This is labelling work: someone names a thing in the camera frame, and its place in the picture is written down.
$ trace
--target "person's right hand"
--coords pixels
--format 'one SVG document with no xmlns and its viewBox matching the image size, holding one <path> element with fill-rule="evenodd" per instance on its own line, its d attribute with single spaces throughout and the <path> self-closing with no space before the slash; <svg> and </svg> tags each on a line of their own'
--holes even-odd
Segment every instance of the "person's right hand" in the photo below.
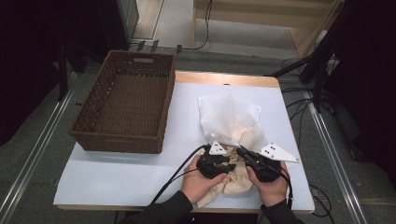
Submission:
<svg viewBox="0 0 396 224">
<path fill-rule="evenodd" d="M 283 167 L 283 169 L 286 170 L 286 172 L 288 171 L 285 162 L 282 161 L 281 166 Z M 282 174 L 284 174 L 285 176 L 287 176 L 286 172 L 282 170 Z M 286 180 L 282 176 L 280 176 L 274 182 L 262 183 L 257 178 L 253 169 L 249 166 L 247 166 L 247 174 L 249 180 L 256 186 L 257 190 L 259 191 L 262 203 L 266 207 L 270 207 L 286 199 L 288 182 L 286 182 Z"/>
</svg>

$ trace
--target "person's left hand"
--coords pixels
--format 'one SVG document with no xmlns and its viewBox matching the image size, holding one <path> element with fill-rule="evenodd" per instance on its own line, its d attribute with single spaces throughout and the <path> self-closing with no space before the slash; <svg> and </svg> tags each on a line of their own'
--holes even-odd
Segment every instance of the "person's left hand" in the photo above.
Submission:
<svg viewBox="0 0 396 224">
<path fill-rule="evenodd" d="M 184 172 L 191 171 L 183 175 L 183 183 L 181 184 L 181 191 L 187 196 L 191 203 L 200 201 L 206 193 L 227 176 L 227 174 L 220 174 L 213 179 L 204 177 L 199 170 L 197 170 L 197 162 L 201 155 L 195 155 L 192 162 L 184 169 Z"/>
</svg>

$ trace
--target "power cord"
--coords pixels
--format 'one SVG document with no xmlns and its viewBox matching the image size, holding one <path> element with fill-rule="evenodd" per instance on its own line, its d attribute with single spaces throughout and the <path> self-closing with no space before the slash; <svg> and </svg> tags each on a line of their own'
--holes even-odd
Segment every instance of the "power cord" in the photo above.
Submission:
<svg viewBox="0 0 396 224">
<path fill-rule="evenodd" d="M 312 213 L 312 215 L 316 216 L 316 217 L 329 217 L 330 221 L 332 224 L 334 224 L 334 219 L 332 218 L 332 203 L 330 202 L 330 198 L 327 196 L 327 194 L 321 190 L 320 188 L 318 188 L 315 185 L 309 184 L 309 187 L 314 188 L 315 190 L 318 191 L 317 195 L 313 195 L 313 198 L 320 204 L 320 206 L 323 208 L 323 210 L 325 211 L 324 215 L 320 215 L 317 213 Z M 329 202 L 329 208 L 326 207 L 326 205 L 323 203 L 323 201 L 319 198 L 320 195 L 323 195 L 326 200 Z"/>
<path fill-rule="evenodd" d="M 181 177 L 181 175 L 179 175 L 178 177 L 175 178 L 175 176 L 178 174 L 178 172 L 180 172 L 180 170 L 184 167 L 184 165 L 191 159 L 191 157 L 193 155 L 195 155 L 201 148 L 207 148 L 210 147 L 210 145 L 202 145 L 198 148 L 196 148 L 191 154 L 190 156 L 183 161 L 183 163 L 178 167 L 178 169 L 175 171 L 175 173 L 172 175 L 172 177 L 163 185 L 163 187 L 160 189 L 160 191 L 158 191 L 157 195 L 154 197 L 154 199 L 152 200 L 152 202 L 150 204 L 153 204 L 155 202 L 157 202 L 158 198 L 163 194 L 163 192 L 166 190 L 166 188 L 168 188 L 168 186 L 175 181 L 175 179 Z"/>
<path fill-rule="evenodd" d="M 303 117 L 304 117 L 304 112 L 305 110 L 308 108 L 308 106 L 312 104 L 312 100 L 310 102 L 308 102 L 304 109 L 303 112 L 301 113 L 301 117 L 300 117 L 300 126 L 299 126 L 299 136 L 298 136 L 298 142 L 297 142 L 297 147 L 300 148 L 300 144 L 301 144 L 301 135 L 302 135 L 302 129 L 303 129 Z"/>
<path fill-rule="evenodd" d="M 288 58 L 288 59 L 285 59 L 285 60 L 282 61 L 282 64 L 281 64 L 282 69 L 285 68 L 285 62 L 290 61 L 290 60 L 301 61 L 302 63 L 304 63 L 304 62 L 303 62 L 301 59 L 299 59 L 299 58 Z M 300 68 L 301 68 L 301 66 L 298 67 L 298 68 L 296 68 L 297 71 L 299 72 L 298 74 L 297 74 L 297 73 L 292 73 L 292 72 L 288 72 L 288 74 L 293 75 L 293 76 L 299 76 L 299 75 L 302 73 L 302 71 L 300 71 Z"/>
<path fill-rule="evenodd" d="M 301 109 L 301 110 L 299 110 L 300 106 L 303 105 L 304 103 L 306 103 L 305 106 L 304 106 L 304 108 Z M 298 114 L 300 114 L 300 113 L 304 113 L 305 110 L 306 110 L 306 108 L 309 106 L 310 103 L 312 103 L 312 99 L 307 99 L 307 100 L 301 101 L 301 102 L 297 105 L 297 107 L 296 107 L 296 109 L 295 109 L 293 115 L 290 116 L 289 120 L 294 119 L 294 117 L 296 117 L 296 116 L 297 116 Z"/>
<path fill-rule="evenodd" d="M 117 224 L 119 222 L 119 213 L 120 211 L 116 211 L 116 214 L 114 215 L 114 220 L 113 220 L 114 224 Z"/>
<path fill-rule="evenodd" d="M 206 13 L 205 13 L 206 40 L 205 40 L 204 44 L 202 44 L 200 47 L 195 48 L 195 49 L 170 48 L 170 47 L 157 47 L 157 48 L 158 49 L 177 49 L 177 50 L 198 50 L 198 49 L 203 48 L 206 45 L 206 43 L 209 42 L 210 46 L 208 49 L 210 49 L 212 47 L 212 44 L 210 43 L 210 40 L 209 40 L 209 21 L 210 21 L 210 13 L 212 11 L 212 3 L 213 3 L 213 0 L 209 0 L 209 3 L 207 4 L 207 7 L 206 7 Z M 133 49 L 134 47 L 137 47 L 137 46 L 139 46 L 139 44 L 133 43 L 133 44 L 131 44 L 129 49 Z"/>
<path fill-rule="evenodd" d="M 313 91 L 313 89 L 309 89 L 306 87 L 291 87 L 291 88 L 283 89 L 281 92 L 286 93 L 286 92 L 291 92 L 291 91 Z"/>
<path fill-rule="evenodd" d="M 300 102 L 310 101 L 310 100 L 312 100 L 312 99 L 313 99 L 313 98 L 311 97 L 311 98 L 304 98 L 304 99 L 302 99 L 302 100 L 295 101 L 295 102 L 293 102 L 293 103 L 291 103 L 291 104 L 289 104 L 289 105 L 286 105 L 286 108 L 291 107 L 292 105 L 296 105 L 296 104 L 298 104 L 298 103 L 300 103 Z"/>
<path fill-rule="evenodd" d="M 274 167 L 272 167 L 270 165 L 267 165 L 265 163 L 262 163 L 262 165 L 265 168 L 270 169 L 271 171 L 273 171 L 273 172 L 275 172 L 277 174 L 280 174 L 280 176 L 282 176 L 282 178 L 284 178 L 286 180 L 286 182 L 288 183 L 288 185 L 289 185 L 289 195 L 288 195 L 287 204 L 288 204 L 288 208 L 291 209 L 292 202 L 293 202 L 293 187 L 291 186 L 291 180 L 290 180 L 289 173 L 285 169 L 283 169 L 283 167 L 282 167 L 282 170 L 286 173 L 286 175 L 282 174 L 282 172 L 279 172 L 278 170 L 276 170 Z"/>
</svg>

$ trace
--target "black sleeve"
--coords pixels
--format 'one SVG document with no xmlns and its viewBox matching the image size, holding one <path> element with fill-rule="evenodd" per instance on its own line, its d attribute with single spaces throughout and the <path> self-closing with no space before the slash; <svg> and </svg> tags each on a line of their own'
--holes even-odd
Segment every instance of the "black sleeve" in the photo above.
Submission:
<svg viewBox="0 0 396 224">
<path fill-rule="evenodd" d="M 262 214 L 268 218 L 271 224 L 303 224 L 288 208 L 286 199 L 271 207 L 262 205 Z"/>
<path fill-rule="evenodd" d="M 179 190 L 168 201 L 151 204 L 141 213 L 121 220 L 119 224 L 173 224 L 191 210 L 192 204 Z"/>
</svg>

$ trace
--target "white plastic bag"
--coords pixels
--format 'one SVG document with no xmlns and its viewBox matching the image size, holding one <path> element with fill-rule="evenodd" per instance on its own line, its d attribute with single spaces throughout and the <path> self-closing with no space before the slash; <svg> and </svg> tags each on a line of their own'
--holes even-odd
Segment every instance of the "white plastic bag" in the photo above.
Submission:
<svg viewBox="0 0 396 224">
<path fill-rule="evenodd" d="M 198 97 L 201 126 L 208 143 L 244 146 L 251 151 L 264 147 L 260 125 L 262 108 L 230 93 Z"/>
</svg>

